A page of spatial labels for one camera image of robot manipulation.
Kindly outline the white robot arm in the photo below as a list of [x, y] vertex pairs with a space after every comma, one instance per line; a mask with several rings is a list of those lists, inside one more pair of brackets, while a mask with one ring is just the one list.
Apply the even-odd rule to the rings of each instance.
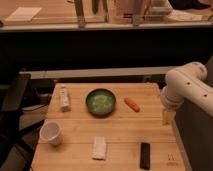
[[163, 124], [172, 122], [175, 111], [187, 99], [213, 116], [213, 88], [205, 83], [207, 68], [200, 62], [190, 62], [169, 70], [165, 75], [166, 86], [160, 100], [164, 106]]

